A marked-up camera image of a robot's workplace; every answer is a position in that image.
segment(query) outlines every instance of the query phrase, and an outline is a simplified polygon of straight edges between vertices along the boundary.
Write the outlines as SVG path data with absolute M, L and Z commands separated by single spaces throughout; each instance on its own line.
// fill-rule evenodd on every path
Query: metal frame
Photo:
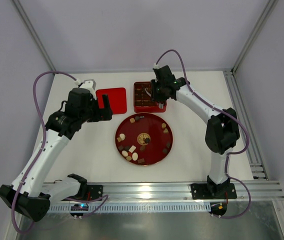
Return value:
M 42 44 L 38 33 L 36 32 L 36 30 L 34 29 L 26 11 L 24 10 L 22 4 L 20 3 L 20 0 L 11 0 L 14 8 L 16 9 L 18 15 L 20 16 L 22 22 L 24 23 L 27 31 L 30 33 L 35 45 L 38 47 L 38 50 L 40 51 L 40 53 L 42 54 L 47 66 L 49 67 L 49 69 L 51 71 L 56 71 L 56 68 L 54 67 L 53 62 L 51 61 L 50 56 L 48 55 L 44 45 Z
M 239 69 L 239 66 L 241 65 L 244 58 L 247 56 L 249 50 L 251 49 L 257 37 L 259 36 L 261 30 L 263 29 L 265 23 L 267 22 L 269 16 L 271 15 L 277 3 L 278 3 L 278 0 L 268 0 L 261 15 L 256 21 L 256 24 L 254 25 L 250 35 L 248 36 L 239 56 L 237 57 L 234 63 L 234 67 L 232 68 L 232 73 L 235 73 Z
M 248 159 L 250 160 L 251 164 L 257 164 L 257 163 L 261 164 L 262 155 L 260 153 L 254 131 L 250 124 L 249 115 L 245 108 L 239 86 L 231 71 L 224 71 L 223 74 L 237 117 L 245 125 L 250 136 L 250 145 L 247 150 Z M 241 134 L 242 136 L 244 135 L 244 131 L 242 129 L 241 129 Z
M 41 39 L 39 38 L 36 30 L 34 29 L 29 17 L 27 16 L 20 0 L 11 0 L 21 20 L 26 26 L 36 46 L 44 57 L 48 67 L 55 71 L 56 68 L 51 61 Z M 232 69 L 223 69 L 225 81 L 231 96 L 233 106 L 238 114 L 238 118 L 246 126 L 251 139 L 251 145 L 247 151 L 248 158 L 250 160 L 250 166 L 252 174 L 256 180 L 245 181 L 253 201 L 273 201 L 274 208 L 284 235 L 284 194 L 281 189 L 281 185 L 278 181 L 269 181 L 267 178 L 267 171 L 263 165 L 263 157 L 259 150 L 258 141 L 255 138 L 253 128 L 250 124 L 250 118 L 245 108 L 245 104 L 240 93 L 239 86 L 237 84 L 235 73 L 242 64 L 244 58 L 248 54 L 259 33 L 263 29 L 267 19 L 271 15 L 278 0 L 268 0 L 264 9 L 261 12 L 252 32 L 250 33 L 247 41 L 244 44 L 238 58 Z M 167 206 L 181 206 L 181 204 L 192 204 L 195 200 L 192 200 L 190 185 L 193 182 L 149 182 L 149 183 L 96 183 L 102 184 L 104 194 L 108 194 L 110 200 L 106 204 L 122 204 L 122 205 L 140 205 L 146 204 L 158 204 Z M 230 201 L 248 201 L 248 196 L 243 186 L 235 182 L 235 188 L 238 194 L 238 199 L 230 199 Z M 70 202 L 60 202 L 57 205 L 65 206 L 70 205 Z M 7 229 L 7 235 L 5 239 L 14 239 L 17 236 L 12 225 L 10 224 Z

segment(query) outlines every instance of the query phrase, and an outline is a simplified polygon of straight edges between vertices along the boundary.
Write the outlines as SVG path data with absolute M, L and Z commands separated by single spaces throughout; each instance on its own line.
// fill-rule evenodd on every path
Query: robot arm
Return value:
M 45 125 L 46 143 L 19 191 L 15 207 L 18 213 L 35 222 L 44 217 L 50 204 L 71 196 L 81 199 L 87 193 L 87 180 L 75 174 L 68 175 L 56 184 L 43 188 L 42 186 L 60 152 L 81 129 L 83 123 L 112 119 L 113 113 L 108 96 L 102 96 L 104 108 L 99 108 L 95 86 L 94 80 L 86 80 L 78 88 L 73 88 L 68 94 L 65 111 L 60 109 L 48 118 Z M 30 160 L 12 184 L 0 187 L 0 197 L 9 208 L 12 206 L 13 197 L 24 173 L 35 159 L 41 145 L 42 142 L 39 143 Z
M 207 188 L 213 196 L 219 195 L 224 192 L 224 189 L 230 183 L 230 179 L 225 174 L 225 163 L 227 153 L 232 152 L 233 147 L 240 138 L 238 125 L 229 117 L 209 108 L 201 100 L 193 96 L 186 85 L 186 80 L 183 77 L 176 79 L 168 66 L 153 70 L 156 79 L 151 80 L 152 100 L 163 103 L 172 98 L 189 107 L 207 125 L 205 142 L 212 151 L 211 169 L 207 176 Z M 215 108 L 222 110 L 221 107 L 214 105 L 205 97 L 201 97 Z M 224 111 L 235 118 L 237 117 L 232 108 L 224 109 Z

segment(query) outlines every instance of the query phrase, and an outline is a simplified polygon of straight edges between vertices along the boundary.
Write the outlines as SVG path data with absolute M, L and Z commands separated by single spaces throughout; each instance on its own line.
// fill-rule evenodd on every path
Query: white table surface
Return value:
M 175 77 L 182 72 L 174 72 Z M 127 112 L 113 115 L 111 121 L 85 123 L 63 149 L 51 168 L 46 182 L 77 174 L 95 183 L 116 182 L 189 182 L 206 181 L 211 167 L 211 152 L 205 143 L 206 125 L 189 108 L 172 99 L 167 101 L 166 112 L 155 113 L 163 118 L 173 133 L 173 145 L 165 159 L 154 165 L 140 166 L 127 162 L 115 145 L 115 133 L 120 123 L 133 115 L 134 82 L 154 79 L 153 72 L 88 73 L 73 74 L 81 80 L 94 79 L 96 89 L 126 89 Z M 188 80 L 203 96 L 216 105 L 232 107 L 231 98 L 222 71 L 196 71 L 187 73 Z M 44 122 L 57 111 L 61 101 L 75 88 L 73 80 L 58 74 L 50 90 Z M 39 130 L 36 146 L 42 138 Z M 242 137 L 234 151 L 244 147 Z M 253 180 L 248 157 L 245 153 L 232 155 L 229 173 L 241 180 Z

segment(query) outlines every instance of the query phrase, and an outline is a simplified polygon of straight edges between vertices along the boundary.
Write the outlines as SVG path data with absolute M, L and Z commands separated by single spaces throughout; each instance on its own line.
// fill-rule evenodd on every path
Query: round red tray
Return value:
M 121 140 L 120 134 L 125 135 L 124 140 Z M 173 135 L 169 125 L 159 116 L 151 113 L 137 113 L 126 118 L 119 125 L 115 133 L 115 144 L 126 161 L 128 160 L 122 155 L 122 151 L 126 151 L 131 158 L 133 153 L 137 153 L 137 160 L 130 160 L 129 157 L 128 162 L 146 166 L 158 163 L 169 154 Z M 132 146 L 136 148 L 133 147 L 134 151 L 130 152 L 129 148 Z

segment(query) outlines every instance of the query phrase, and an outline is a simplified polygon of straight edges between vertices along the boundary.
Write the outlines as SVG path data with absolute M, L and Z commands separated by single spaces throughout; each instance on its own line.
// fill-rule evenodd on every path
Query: white wall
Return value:
M 32 85 L 48 67 L 8 0 L 0 0 L 0 186 L 11 184 L 30 158 L 39 130 Z M 38 86 L 41 108 L 52 77 Z M 0 239 L 9 209 L 0 199 Z
M 271 179 L 284 190 L 284 1 L 279 1 L 237 74 Z
M 56 69 L 71 72 L 150 70 L 171 48 L 188 69 L 230 69 L 266 2 L 21 0 Z

